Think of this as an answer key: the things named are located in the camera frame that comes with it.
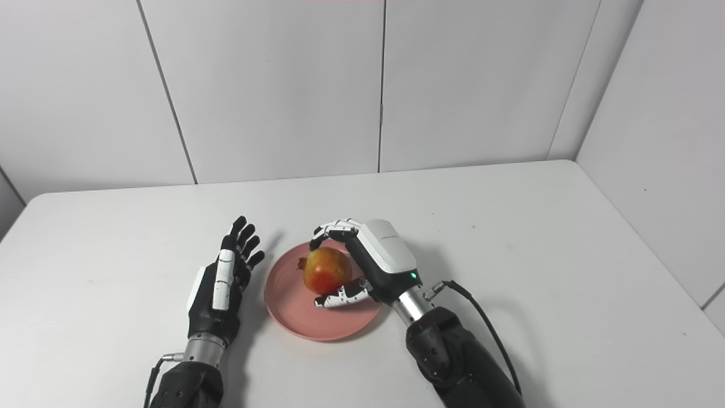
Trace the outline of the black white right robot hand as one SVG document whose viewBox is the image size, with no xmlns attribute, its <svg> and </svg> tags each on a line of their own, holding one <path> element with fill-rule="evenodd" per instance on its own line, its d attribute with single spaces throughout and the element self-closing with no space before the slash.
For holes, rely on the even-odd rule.
<svg viewBox="0 0 725 408">
<path fill-rule="evenodd" d="M 338 219 L 321 224 L 313 232 L 310 250 L 320 248 L 327 239 L 344 244 L 362 276 L 316 297 L 318 308 L 343 307 L 366 299 L 392 305 L 422 284 L 415 257 L 388 220 Z"/>
</svg>

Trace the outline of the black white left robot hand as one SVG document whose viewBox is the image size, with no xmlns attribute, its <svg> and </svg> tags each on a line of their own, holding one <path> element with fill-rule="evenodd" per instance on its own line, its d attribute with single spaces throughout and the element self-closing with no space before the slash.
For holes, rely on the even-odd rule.
<svg viewBox="0 0 725 408">
<path fill-rule="evenodd" d="M 231 344 L 241 327 L 239 310 L 252 271 L 265 258 L 261 238 L 245 216 L 233 222 L 217 256 L 199 269 L 188 302 L 189 338 L 207 334 Z"/>
</svg>

